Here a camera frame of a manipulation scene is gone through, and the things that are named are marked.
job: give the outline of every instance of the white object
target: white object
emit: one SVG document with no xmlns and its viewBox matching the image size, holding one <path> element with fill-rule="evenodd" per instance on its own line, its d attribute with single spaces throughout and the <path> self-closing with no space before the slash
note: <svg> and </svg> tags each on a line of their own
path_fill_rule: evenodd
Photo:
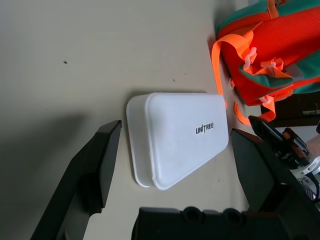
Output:
<svg viewBox="0 0 320 240">
<path fill-rule="evenodd" d="M 134 175 L 166 190 L 226 148 L 225 100 L 207 93 L 152 93 L 126 108 Z"/>
</svg>

